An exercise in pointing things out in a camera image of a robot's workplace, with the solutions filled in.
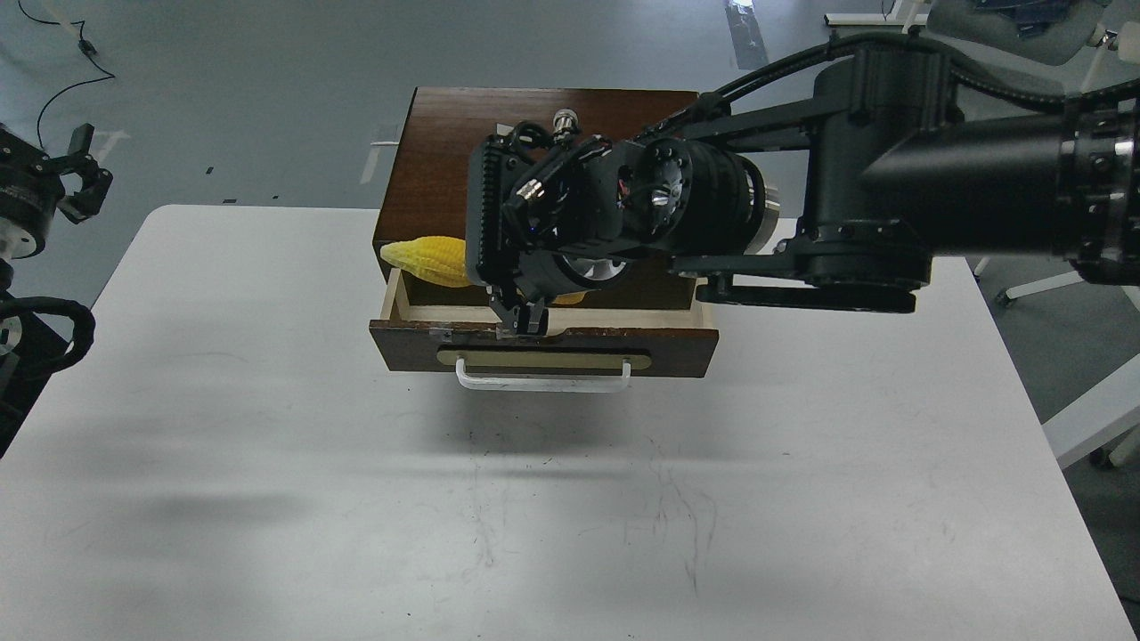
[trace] gray floor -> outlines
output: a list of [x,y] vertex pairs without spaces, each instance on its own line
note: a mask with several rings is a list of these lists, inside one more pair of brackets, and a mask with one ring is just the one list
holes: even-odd
[[[120,132],[104,148],[116,178],[97,219],[80,227],[59,221],[46,253],[16,263],[14,292],[84,302],[96,299],[147,213],[163,204],[378,206],[392,151],[382,149],[369,172],[369,143],[397,133],[416,86],[708,89],[741,73],[722,0],[55,5],[88,21],[85,35],[119,79],[57,100],[43,120],[44,141],[60,153],[71,128],[89,121],[104,132],[99,151],[111,140],[106,133]],[[38,0],[25,6],[46,17]],[[823,42],[824,10],[879,9],[877,0],[755,6],[769,59]],[[1106,23],[1138,14],[1137,0],[1117,0]],[[34,140],[42,103],[96,74],[71,35],[27,21],[15,2],[0,6],[0,121]],[[1070,90],[1091,57],[1084,51],[1053,68],[962,49]],[[1137,73],[1112,60],[1099,83]],[[811,82],[812,74],[793,76],[743,106],[807,97]],[[999,109],[987,100],[968,105],[971,114]],[[798,214],[806,156],[757,160],[781,187],[785,212]],[[982,289],[992,297],[1065,269],[996,259]],[[1075,285],[994,308],[994,317],[1042,420],[1140,352],[1140,311],[1118,289]],[[1140,477],[1083,463],[1066,476],[1117,587],[1140,593]],[[1140,612],[1129,610],[1140,630]]]

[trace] black cable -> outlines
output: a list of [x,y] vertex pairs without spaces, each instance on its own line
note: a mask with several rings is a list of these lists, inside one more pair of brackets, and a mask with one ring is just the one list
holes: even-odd
[[74,324],[71,349],[60,356],[32,363],[26,367],[21,364],[16,371],[16,375],[21,379],[42,379],[66,370],[82,360],[95,343],[95,316],[82,303],[50,297],[15,298],[0,301],[0,319],[21,314],[64,316]]
[[[24,2],[23,2],[23,0],[16,0],[16,6],[19,7],[19,13],[24,14],[24,16],[26,16],[27,19],[30,19],[32,22],[35,22],[35,23],[39,23],[39,24],[48,24],[48,25],[58,25],[58,24],[60,24],[60,23],[54,22],[54,21],[41,21],[40,18],[36,18],[36,17],[32,16],[31,14],[27,13],[27,10],[24,9]],[[79,25],[79,50],[80,50],[80,52],[83,54],[83,57],[87,58],[87,62],[91,63],[95,66],[95,68],[97,68],[100,72],[103,72],[104,75],[103,75],[103,78],[96,78],[96,79],[92,79],[92,80],[84,80],[82,82],[76,82],[74,84],[68,84],[67,87],[64,87],[63,89],[60,89],[59,91],[57,91],[55,96],[48,98],[47,103],[43,103],[43,108],[40,109],[40,115],[35,116],[35,138],[36,138],[36,140],[39,140],[41,149],[43,148],[43,136],[40,132],[40,123],[43,121],[43,113],[48,111],[48,106],[51,105],[51,103],[54,103],[56,100],[56,98],[58,98],[59,96],[63,96],[64,94],[66,94],[67,91],[74,89],[76,87],[82,87],[84,84],[95,84],[96,82],[103,82],[104,80],[111,80],[111,79],[115,78],[115,74],[113,74],[109,71],[103,68],[103,66],[100,66],[99,63],[95,62],[95,58],[91,57],[91,56],[93,56],[96,54],[95,47],[91,44],[91,42],[89,42],[87,39],[83,38],[83,27],[87,26],[87,21],[75,21],[75,22],[70,23],[70,24]]]
[[526,197],[519,194],[518,189],[521,186],[527,185],[531,180],[537,180],[542,184],[549,184],[551,179],[556,173],[562,171],[568,164],[580,164],[586,162],[586,160],[593,154],[608,149],[609,147],[610,140],[608,138],[596,135],[591,136],[572,149],[554,147],[548,154],[527,169],[527,171],[524,171],[522,176],[515,180],[514,185],[511,187],[511,195],[507,196],[500,208],[503,218],[506,221],[506,227],[515,235],[515,240],[523,244],[523,246],[531,246],[534,244],[531,242],[534,230],[530,229],[530,225],[526,220],[530,203]]
[[[528,136],[531,143],[524,144],[522,140],[523,136]],[[554,146],[554,137],[542,124],[524,120],[511,130],[511,136],[507,138],[507,146],[514,149],[516,154],[529,159],[530,151],[528,147],[549,149]]]
[[918,39],[902,33],[858,33],[846,38],[833,39],[824,44],[805,49],[798,54],[792,54],[787,58],[776,60],[771,65],[760,67],[717,89],[730,103],[734,102],[765,84],[771,84],[776,80],[791,75],[796,72],[825,63],[828,60],[850,56],[863,44],[882,44],[901,49],[929,51],[943,54],[950,58],[956,67],[984,79],[991,83],[1003,84],[985,70],[977,60],[968,57],[958,49],[938,42],[937,40]]
[[1140,97],[1140,79],[1127,80],[1119,84],[1113,84],[1102,89],[1093,89],[1084,94],[1092,102],[1119,102],[1129,98]]
[[[987,96],[993,96],[994,98],[1000,98],[1007,103],[1011,103],[1019,107],[1040,112],[1040,113],[1061,113],[1065,111],[1065,97],[1057,96],[1052,94],[1035,94],[1032,91],[1021,91],[1019,89],[1013,89],[1007,84],[995,84],[993,82],[987,82],[969,73],[964,73],[961,70],[950,70],[954,80],[962,84],[979,91]],[[1085,96],[1080,97],[1081,102],[1085,100]]]

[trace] white handle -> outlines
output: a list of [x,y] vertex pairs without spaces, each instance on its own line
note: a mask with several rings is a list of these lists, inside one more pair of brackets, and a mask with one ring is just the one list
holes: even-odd
[[455,375],[459,379],[459,384],[477,390],[612,393],[629,387],[630,372],[633,372],[633,367],[629,365],[629,359],[625,359],[621,362],[620,376],[578,376],[577,379],[472,376],[467,374],[466,358],[461,356],[455,359]]

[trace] wooden drawer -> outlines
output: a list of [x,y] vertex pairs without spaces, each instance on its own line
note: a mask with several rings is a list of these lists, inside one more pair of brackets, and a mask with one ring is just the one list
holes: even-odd
[[499,339],[484,303],[416,305],[413,281],[390,270],[381,318],[369,325],[393,372],[450,372],[463,355],[475,372],[602,374],[628,358],[635,376],[700,378],[719,338],[710,306],[691,300],[687,309],[554,307],[549,335]]
[[[463,237],[467,161],[496,124],[549,123],[555,111],[571,107],[587,132],[619,139],[695,98],[690,91],[416,89],[373,236],[377,259],[386,243]],[[660,262],[636,263],[619,286],[553,308],[552,335],[540,339],[498,339],[481,287],[440,287],[380,262],[389,286],[370,331],[392,371],[453,371],[463,350],[477,372],[612,373],[613,355],[625,355],[636,360],[633,375],[703,376],[716,348],[717,331],[706,306],[693,300],[693,282],[666,274]],[[595,364],[606,372],[584,366]]]

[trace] chair wheel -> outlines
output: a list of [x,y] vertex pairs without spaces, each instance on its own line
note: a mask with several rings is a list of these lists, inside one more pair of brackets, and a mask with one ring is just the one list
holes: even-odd
[[1089,464],[1098,470],[1112,470],[1116,465],[1113,464],[1113,460],[1108,457],[1108,452],[1104,447],[1098,447],[1089,453]]

